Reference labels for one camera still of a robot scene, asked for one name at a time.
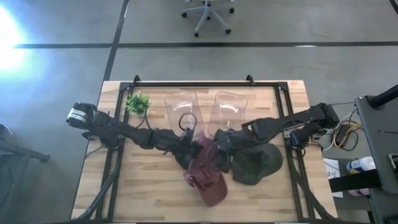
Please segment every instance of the floor line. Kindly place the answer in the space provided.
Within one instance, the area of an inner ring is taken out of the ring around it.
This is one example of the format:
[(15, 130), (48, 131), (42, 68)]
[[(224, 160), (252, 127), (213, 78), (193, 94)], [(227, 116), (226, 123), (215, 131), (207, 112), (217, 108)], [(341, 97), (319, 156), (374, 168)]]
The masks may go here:
[(394, 8), (394, 10), (396, 11), (396, 13), (398, 14), (398, 5), (396, 0), (390, 0), (391, 6)]
[(120, 41), (120, 36), (122, 34), (123, 24), (124, 24), (124, 20), (126, 18), (127, 9), (129, 7), (129, 2), (130, 2), (130, 0), (124, 0), (123, 5), (122, 5), (122, 10), (120, 12), (118, 27), (116, 28), (116, 33), (114, 35), (111, 52), (109, 53), (108, 62), (106, 63), (103, 81), (109, 81), (109, 79), (111, 78), (113, 63), (114, 63), (114, 59), (116, 57), (116, 52), (118, 51), (118, 44)]
[(175, 43), (119, 43), (121, 29), (113, 44), (18, 44), (15, 49), (103, 49), (111, 48), (113, 62), (117, 49), (177, 49), (197, 47), (383, 47), (398, 46), (398, 41), (352, 42), (175, 42)]

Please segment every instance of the dark green hat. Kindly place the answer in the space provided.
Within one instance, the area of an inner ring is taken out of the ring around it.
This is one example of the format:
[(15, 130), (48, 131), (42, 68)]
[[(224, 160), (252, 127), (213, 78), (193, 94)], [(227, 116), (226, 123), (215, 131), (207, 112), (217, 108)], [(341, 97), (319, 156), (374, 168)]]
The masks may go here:
[(262, 144), (234, 152), (233, 178), (246, 185), (256, 185), (263, 177), (277, 172), (283, 164), (282, 153), (274, 144)]

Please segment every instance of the yellow wire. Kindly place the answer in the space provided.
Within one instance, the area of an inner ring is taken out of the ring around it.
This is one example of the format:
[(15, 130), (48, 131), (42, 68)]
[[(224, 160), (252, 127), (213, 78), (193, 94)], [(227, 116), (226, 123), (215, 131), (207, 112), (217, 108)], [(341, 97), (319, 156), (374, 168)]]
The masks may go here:
[(343, 140), (340, 142), (339, 145), (337, 145), (337, 143), (336, 143), (336, 134), (334, 134), (334, 135), (333, 135), (333, 144), (335, 145), (335, 147), (341, 148), (341, 145), (343, 144), (343, 142), (346, 141), (346, 138), (347, 138), (348, 134), (351, 132), (351, 130), (354, 129), (355, 127), (361, 126), (361, 125), (362, 125), (361, 123), (352, 125), (352, 127), (350, 127), (350, 128), (346, 131), (346, 134), (344, 135), (344, 138), (343, 138)]

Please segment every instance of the white paper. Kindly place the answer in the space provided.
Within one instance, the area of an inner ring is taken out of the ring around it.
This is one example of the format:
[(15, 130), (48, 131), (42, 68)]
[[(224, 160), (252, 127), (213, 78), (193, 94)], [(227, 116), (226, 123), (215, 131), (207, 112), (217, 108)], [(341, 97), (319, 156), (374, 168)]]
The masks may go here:
[[(332, 179), (335, 177), (340, 177), (340, 168), (338, 167), (338, 161), (334, 159), (323, 159), (325, 163), (326, 173), (328, 175), (328, 179)], [(334, 197), (343, 197), (342, 192), (332, 193)]]

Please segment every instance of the artificial plant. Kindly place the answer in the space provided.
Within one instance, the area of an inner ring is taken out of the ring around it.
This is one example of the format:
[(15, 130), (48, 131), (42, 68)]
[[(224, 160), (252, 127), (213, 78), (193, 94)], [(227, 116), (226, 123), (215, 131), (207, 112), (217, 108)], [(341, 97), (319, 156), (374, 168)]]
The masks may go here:
[(131, 94), (127, 98), (126, 107), (130, 113), (143, 115), (149, 108), (149, 96), (148, 95), (137, 95)]

